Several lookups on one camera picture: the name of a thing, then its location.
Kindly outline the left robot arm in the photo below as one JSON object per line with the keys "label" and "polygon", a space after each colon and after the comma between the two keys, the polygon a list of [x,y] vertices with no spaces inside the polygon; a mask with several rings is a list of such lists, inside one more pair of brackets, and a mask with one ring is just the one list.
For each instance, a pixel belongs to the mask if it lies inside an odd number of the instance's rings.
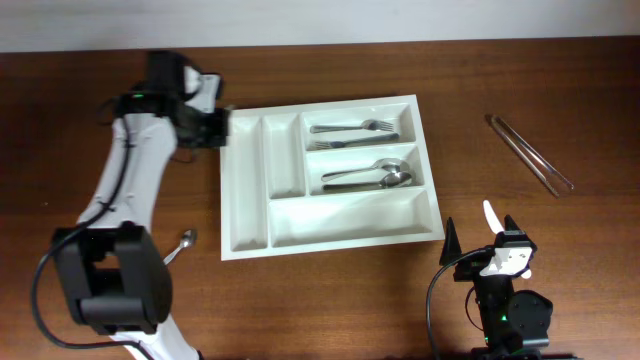
{"label": "left robot arm", "polygon": [[199,359],[171,316],[173,285],[151,236],[151,220],[167,164],[179,148],[224,147],[230,112],[215,102],[223,79],[169,50],[147,54],[146,75],[108,100],[113,137],[87,208],[73,227],[55,230],[30,289],[33,318],[55,345],[38,307],[47,262],[55,264],[72,320],[105,336],[101,349],[122,346],[136,359]]}

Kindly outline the white plastic knife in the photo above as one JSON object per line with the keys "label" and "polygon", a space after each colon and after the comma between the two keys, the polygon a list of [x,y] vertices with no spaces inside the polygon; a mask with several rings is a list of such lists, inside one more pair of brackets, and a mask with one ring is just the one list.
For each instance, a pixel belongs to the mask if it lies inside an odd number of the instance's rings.
{"label": "white plastic knife", "polygon": [[493,246],[493,255],[494,249],[496,247],[515,247],[530,245],[533,248],[532,242],[524,238],[523,232],[504,231],[504,227],[501,225],[496,213],[494,212],[488,200],[484,200],[482,205],[489,228],[496,235],[496,242]]}

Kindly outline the steel fork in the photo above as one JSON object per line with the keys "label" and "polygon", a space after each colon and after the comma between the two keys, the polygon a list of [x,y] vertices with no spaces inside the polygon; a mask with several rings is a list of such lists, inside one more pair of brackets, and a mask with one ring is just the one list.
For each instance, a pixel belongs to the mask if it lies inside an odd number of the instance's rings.
{"label": "steel fork", "polygon": [[357,147],[364,145],[376,145],[389,142],[396,142],[400,138],[398,133],[389,133],[385,135],[370,136],[358,139],[350,140],[335,140],[335,141],[314,141],[310,145],[311,150],[327,150],[327,149],[339,149],[348,147]]}
{"label": "steel fork", "polygon": [[393,132],[394,125],[382,120],[368,119],[358,125],[314,125],[310,127],[312,134],[356,130]]}

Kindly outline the small steel teaspoon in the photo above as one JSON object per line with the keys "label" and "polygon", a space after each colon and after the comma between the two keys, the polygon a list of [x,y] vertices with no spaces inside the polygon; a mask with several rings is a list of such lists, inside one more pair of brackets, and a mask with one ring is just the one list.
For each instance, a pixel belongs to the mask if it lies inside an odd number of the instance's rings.
{"label": "small steel teaspoon", "polygon": [[169,265],[181,251],[193,247],[197,242],[197,238],[198,232],[196,229],[186,230],[182,234],[178,246],[164,258],[164,264]]}

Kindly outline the long steel kitchen tongs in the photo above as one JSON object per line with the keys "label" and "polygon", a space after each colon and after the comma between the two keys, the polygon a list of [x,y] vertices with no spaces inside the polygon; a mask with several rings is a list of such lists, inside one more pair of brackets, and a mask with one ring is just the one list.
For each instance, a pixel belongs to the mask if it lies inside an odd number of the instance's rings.
{"label": "long steel kitchen tongs", "polygon": [[546,160],[500,116],[486,114],[484,118],[493,131],[555,198],[560,198],[564,193],[570,193],[575,190],[575,185],[568,178]]}

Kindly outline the large steel spoon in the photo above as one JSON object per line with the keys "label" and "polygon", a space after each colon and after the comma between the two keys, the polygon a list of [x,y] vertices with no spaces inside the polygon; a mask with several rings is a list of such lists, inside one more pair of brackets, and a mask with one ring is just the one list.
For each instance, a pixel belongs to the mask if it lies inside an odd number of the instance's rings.
{"label": "large steel spoon", "polygon": [[409,164],[404,160],[401,160],[398,158],[382,158],[374,162],[369,167],[326,173],[321,176],[321,180],[323,182],[329,182],[343,176],[356,174],[356,173],[369,172],[373,170],[384,170],[391,173],[397,173],[402,171],[408,171],[409,169],[410,169]]}
{"label": "large steel spoon", "polygon": [[411,185],[412,182],[413,175],[410,172],[397,172],[388,173],[380,180],[373,182],[324,185],[322,190],[324,192],[368,191],[404,187]]}

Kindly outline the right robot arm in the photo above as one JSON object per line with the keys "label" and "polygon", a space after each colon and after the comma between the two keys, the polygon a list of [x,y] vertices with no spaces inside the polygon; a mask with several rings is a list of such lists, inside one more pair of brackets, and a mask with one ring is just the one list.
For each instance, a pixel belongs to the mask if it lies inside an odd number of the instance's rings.
{"label": "right robot arm", "polygon": [[540,359],[549,345],[553,303],[531,290],[516,291],[513,280],[530,271],[537,246],[510,216],[493,244],[464,254],[449,218],[439,264],[454,267],[456,282],[471,282],[485,338],[471,359]]}

